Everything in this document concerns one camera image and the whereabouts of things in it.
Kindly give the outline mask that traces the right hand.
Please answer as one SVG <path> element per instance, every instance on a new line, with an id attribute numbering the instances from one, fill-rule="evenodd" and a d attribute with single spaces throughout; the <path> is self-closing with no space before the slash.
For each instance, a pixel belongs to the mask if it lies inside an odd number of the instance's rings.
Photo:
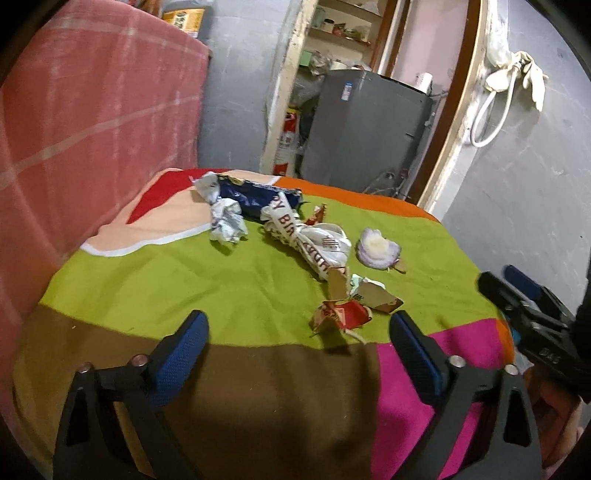
<path id="1" fill-rule="evenodd" d="M 539 433 L 543 479 L 549 479 L 583 435 L 583 404 L 539 365 L 525 371 L 524 381 Z"/>

